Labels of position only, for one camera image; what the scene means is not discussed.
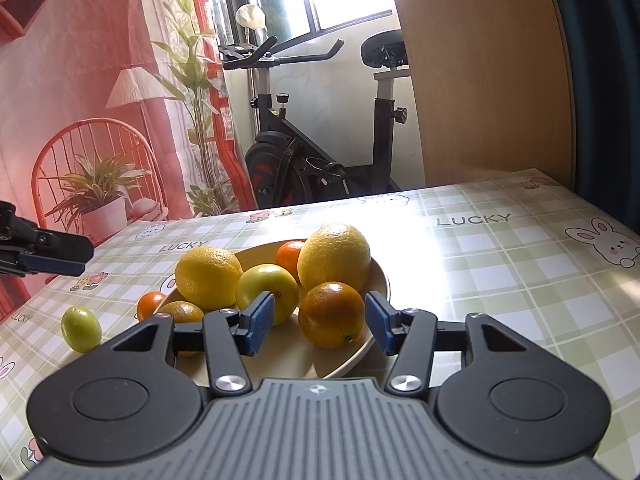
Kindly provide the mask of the orange mandarin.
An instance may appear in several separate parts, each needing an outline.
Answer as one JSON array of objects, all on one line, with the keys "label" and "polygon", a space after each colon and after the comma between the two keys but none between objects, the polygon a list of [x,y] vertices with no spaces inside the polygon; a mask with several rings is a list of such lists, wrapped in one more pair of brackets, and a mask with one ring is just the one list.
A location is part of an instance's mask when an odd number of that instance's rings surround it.
[{"label": "orange mandarin", "polygon": [[170,314],[176,324],[201,322],[204,312],[195,304],[187,301],[171,301],[156,310],[157,313]]}]

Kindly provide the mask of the dark orange fruit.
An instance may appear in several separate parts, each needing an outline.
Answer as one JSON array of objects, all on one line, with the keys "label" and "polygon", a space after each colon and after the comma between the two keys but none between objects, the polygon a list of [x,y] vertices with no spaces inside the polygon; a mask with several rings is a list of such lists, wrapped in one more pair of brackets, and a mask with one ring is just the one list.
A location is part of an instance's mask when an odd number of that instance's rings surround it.
[{"label": "dark orange fruit", "polygon": [[341,282],[314,286],[299,305],[298,326],[317,347],[348,348],[364,332],[363,299],[356,289]]}]

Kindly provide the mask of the large yellow lemon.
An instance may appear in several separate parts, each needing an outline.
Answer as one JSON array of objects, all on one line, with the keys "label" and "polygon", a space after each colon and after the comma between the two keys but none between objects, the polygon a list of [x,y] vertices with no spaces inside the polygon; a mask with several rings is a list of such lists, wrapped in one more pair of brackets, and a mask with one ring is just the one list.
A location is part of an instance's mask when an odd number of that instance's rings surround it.
[{"label": "large yellow lemon", "polygon": [[326,282],[341,282],[360,290],[366,284],[370,265],[370,246],[356,228],[328,224],[304,241],[297,273],[306,290]]}]

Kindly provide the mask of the cream round plate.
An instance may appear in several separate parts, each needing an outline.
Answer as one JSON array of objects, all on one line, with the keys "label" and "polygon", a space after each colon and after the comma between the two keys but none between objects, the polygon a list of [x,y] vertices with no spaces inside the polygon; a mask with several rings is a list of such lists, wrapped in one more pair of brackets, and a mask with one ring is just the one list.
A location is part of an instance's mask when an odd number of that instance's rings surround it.
[{"label": "cream round plate", "polygon": [[[243,269],[262,263],[272,263],[280,245],[272,242],[236,253]],[[390,283],[375,259],[371,260],[370,273],[363,294],[376,290],[390,300]],[[176,291],[174,274],[169,274],[160,284],[160,292],[166,292],[166,302],[183,300]],[[273,327],[256,356],[242,357],[243,364],[252,382],[265,377],[275,378],[337,378],[346,375],[374,344],[373,336],[366,329],[356,344],[341,350],[329,350],[314,346],[299,330],[298,310],[277,327]],[[178,369],[190,376],[200,386],[208,385],[204,354],[188,358],[178,357]]]}]

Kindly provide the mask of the yellow green apple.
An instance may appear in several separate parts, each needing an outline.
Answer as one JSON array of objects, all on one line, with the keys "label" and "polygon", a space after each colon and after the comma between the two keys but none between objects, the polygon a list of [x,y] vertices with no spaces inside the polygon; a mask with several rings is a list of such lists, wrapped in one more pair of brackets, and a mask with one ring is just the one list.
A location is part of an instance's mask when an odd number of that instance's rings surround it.
[{"label": "yellow green apple", "polygon": [[273,263],[258,264],[242,274],[236,285],[236,305],[245,310],[261,292],[271,292],[274,296],[273,326],[284,323],[299,302],[296,279]]}]

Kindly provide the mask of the small tangerine on table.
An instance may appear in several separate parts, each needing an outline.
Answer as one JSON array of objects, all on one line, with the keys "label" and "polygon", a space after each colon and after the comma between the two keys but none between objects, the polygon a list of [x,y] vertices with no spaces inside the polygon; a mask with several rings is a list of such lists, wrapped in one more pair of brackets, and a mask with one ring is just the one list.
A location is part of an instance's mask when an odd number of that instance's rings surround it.
[{"label": "small tangerine on table", "polygon": [[166,295],[162,292],[146,292],[136,304],[136,319],[142,322],[152,316],[162,305]]}]

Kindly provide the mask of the green lime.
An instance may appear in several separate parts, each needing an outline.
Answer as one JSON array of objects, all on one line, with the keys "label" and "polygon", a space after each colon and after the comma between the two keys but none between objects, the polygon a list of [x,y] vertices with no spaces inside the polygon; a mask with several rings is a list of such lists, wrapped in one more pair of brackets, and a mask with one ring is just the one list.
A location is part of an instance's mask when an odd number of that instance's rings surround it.
[{"label": "green lime", "polygon": [[61,318],[61,330],[66,344],[76,352],[87,353],[101,344],[101,325],[96,316],[85,308],[68,308]]}]

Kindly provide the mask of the small orange tangerine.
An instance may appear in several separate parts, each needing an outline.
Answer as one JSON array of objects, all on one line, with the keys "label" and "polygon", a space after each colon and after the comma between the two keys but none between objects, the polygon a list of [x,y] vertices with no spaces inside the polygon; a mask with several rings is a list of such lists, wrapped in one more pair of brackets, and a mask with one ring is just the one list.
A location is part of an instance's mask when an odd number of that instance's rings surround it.
[{"label": "small orange tangerine", "polygon": [[283,243],[274,256],[274,263],[288,271],[296,281],[299,281],[297,263],[304,242],[302,240],[289,240]]}]

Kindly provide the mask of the green plaid tablecloth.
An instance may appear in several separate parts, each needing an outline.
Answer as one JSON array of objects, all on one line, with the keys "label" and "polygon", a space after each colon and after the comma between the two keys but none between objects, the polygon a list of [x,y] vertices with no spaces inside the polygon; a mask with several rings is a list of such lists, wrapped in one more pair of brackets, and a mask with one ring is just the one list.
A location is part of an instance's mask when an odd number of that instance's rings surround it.
[{"label": "green plaid tablecloth", "polygon": [[485,312],[591,376],[613,419],[600,463],[639,471],[639,263],[602,257],[582,237],[601,211],[536,170],[392,195],[162,223],[138,222],[104,243],[81,278],[56,278],[1,326],[1,474],[38,463],[25,404],[73,357],[60,331],[70,307],[93,310],[105,336],[134,324],[138,299],[167,292],[179,258],[311,236],[345,223],[367,239],[397,309],[443,320]]}]

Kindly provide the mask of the red printed backdrop curtain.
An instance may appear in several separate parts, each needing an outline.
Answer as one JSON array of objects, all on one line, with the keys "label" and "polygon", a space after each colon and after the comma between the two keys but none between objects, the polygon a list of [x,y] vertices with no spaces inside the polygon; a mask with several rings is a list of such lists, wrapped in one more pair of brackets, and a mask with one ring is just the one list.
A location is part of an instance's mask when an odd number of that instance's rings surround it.
[{"label": "red printed backdrop curtain", "polygon": [[1,0],[1,196],[45,229],[256,205],[215,0]]}]

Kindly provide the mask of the black exercise bike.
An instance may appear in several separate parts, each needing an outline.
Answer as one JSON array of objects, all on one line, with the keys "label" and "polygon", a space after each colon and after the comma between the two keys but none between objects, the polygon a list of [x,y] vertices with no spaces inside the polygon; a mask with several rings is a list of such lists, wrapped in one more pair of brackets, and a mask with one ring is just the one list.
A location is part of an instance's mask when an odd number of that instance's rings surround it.
[{"label": "black exercise bike", "polygon": [[267,209],[398,192],[400,186],[392,178],[394,131],[407,121],[408,110],[395,104],[394,89],[397,79],[410,76],[402,31],[378,32],[360,47],[361,62],[375,70],[376,83],[372,156],[360,165],[345,165],[326,150],[326,142],[347,141],[348,133],[342,126],[346,118],[332,118],[325,99],[317,105],[323,116],[316,121],[317,133],[308,136],[286,110],[291,96],[271,91],[272,70],[332,60],[345,41],[336,40],[324,53],[288,56],[273,52],[277,41],[270,36],[258,47],[234,44],[221,49],[225,70],[251,70],[256,75],[250,107],[257,112],[257,133],[244,159],[257,206]]}]

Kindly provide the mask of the wooden board panel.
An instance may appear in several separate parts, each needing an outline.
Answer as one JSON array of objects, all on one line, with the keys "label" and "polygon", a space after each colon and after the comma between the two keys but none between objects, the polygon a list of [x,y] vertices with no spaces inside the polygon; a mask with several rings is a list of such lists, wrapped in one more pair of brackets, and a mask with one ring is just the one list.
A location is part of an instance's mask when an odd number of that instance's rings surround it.
[{"label": "wooden board panel", "polygon": [[429,185],[536,168],[573,182],[574,128],[554,0],[395,0]]}]

